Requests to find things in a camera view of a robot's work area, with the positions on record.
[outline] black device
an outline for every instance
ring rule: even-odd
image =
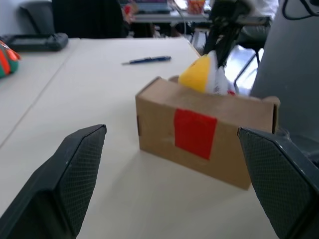
[[[319,160],[307,158],[287,136],[241,128],[248,172],[280,239],[319,237]]]
[[[2,41],[12,50],[20,51],[59,51],[68,43],[65,33],[37,35],[5,35]]]
[[[0,238],[75,239],[95,187],[105,134],[105,125],[96,125],[67,136],[0,218]]]
[[[248,16],[253,9],[247,0],[215,1],[209,16],[212,27],[204,47],[204,54],[215,50],[217,67],[226,65],[228,55],[242,27],[270,24],[269,17]]]

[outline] red square label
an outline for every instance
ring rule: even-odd
[[[174,116],[175,146],[209,160],[217,119],[177,109]]]

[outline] floor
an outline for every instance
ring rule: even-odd
[[[198,43],[194,47],[201,47],[205,44],[205,35],[201,33],[198,39]],[[259,51],[260,59],[262,59],[262,55],[264,50],[261,49]],[[229,58],[227,60],[227,66],[225,68],[225,75],[230,82],[234,82],[237,75],[241,71],[241,69],[245,66],[245,64],[249,61],[249,59],[254,54],[253,50],[245,49],[240,46],[236,46],[234,50],[230,53]],[[237,86],[239,88],[240,93],[248,95],[256,78],[257,74],[257,60],[256,58],[252,61],[246,71],[241,75],[241,77],[237,81]]]

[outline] pen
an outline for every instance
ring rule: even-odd
[[[158,56],[158,57],[147,57],[143,59],[132,60],[129,62],[124,62],[122,65],[132,65],[132,64],[140,64],[140,63],[149,63],[149,62],[157,62],[157,61],[170,61],[170,56]]]

